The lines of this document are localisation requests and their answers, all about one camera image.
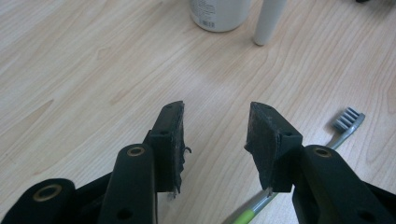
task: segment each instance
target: wood grain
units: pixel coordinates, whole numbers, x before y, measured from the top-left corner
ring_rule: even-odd
[[[270,44],[237,29],[206,32],[187,0],[0,1],[0,217],[33,184],[80,187],[142,142],[163,105],[183,100],[192,148],[161,223],[222,223],[261,189],[243,149],[252,101],[272,105],[326,144],[347,106],[366,121],[339,149],[358,176],[396,193],[393,0],[289,1]],[[297,223],[290,194],[253,223]]]

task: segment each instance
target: hole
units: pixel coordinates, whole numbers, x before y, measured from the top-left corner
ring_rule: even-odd
[[[143,149],[142,147],[133,147],[128,149],[128,151],[126,152],[128,156],[140,156],[143,153],[145,153],[145,149]]]
[[[38,190],[34,195],[33,199],[42,203],[56,197],[62,191],[62,186],[58,184],[48,185],[40,190]]]
[[[287,133],[283,133],[283,135],[286,135],[286,136],[292,136],[292,135],[293,135],[293,133],[289,133],[289,132],[287,132]]]
[[[365,220],[365,221],[368,221],[368,222],[371,222],[371,223],[375,223],[376,222],[375,216],[373,214],[371,214],[370,212],[367,212],[365,210],[358,210],[358,216],[361,219]]]
[[[129,209],[122,208],[118,213],[117,213],[117,218],[119,220],[126,220],[132,217],[132,212]]]
[[[330,153],[327,149],[324,148],[315,148],[314,151],[320,157],[329,158],[332,156],[332,153]]]

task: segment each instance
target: toothbrush head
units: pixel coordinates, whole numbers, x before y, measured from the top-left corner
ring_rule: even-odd
[[[365,115],[348,107],[344,113],[332,124],[339,133],[355,132],[364,121]]]

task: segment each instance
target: metal grommet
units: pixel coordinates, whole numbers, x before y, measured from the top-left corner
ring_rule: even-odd
[[[145,153],[145,149],[142,147],[133,147],[126,152],[128,156],[140,156],[143,153]]]
[[[330,158],[332,153],[326,148],[317,147],[314,149],[315,154],[323,158]]]
[[[61,191],[62,191],[61,185],[51,184],[51,185],[48,185],[48,186],[38,190],[33,195],[33,199],[38,203],[42,203],[42,202],[48,201],[49,199],[56,197],[59,193],[61,193]]]

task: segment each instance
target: toothbrush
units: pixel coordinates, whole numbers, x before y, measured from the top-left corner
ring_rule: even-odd
[[[335,140],[329,142],[326,147],[336,150],[345,140],[348,139],[361,126],[365,115],[348,107],[344,113],[332,124],[334,129],[341,135]],[[268,195],[266,190],[263,190],[253,199],[253,203],[249,205],[249,209],[244,211],[233,224],[248,224],[260,211],[275,197],[277,193]]]
[[[287,0],[263,0],[262,11],[257,22],[253,40],[259,45],[265,45],[273,35],[276,24],[282,15]]]

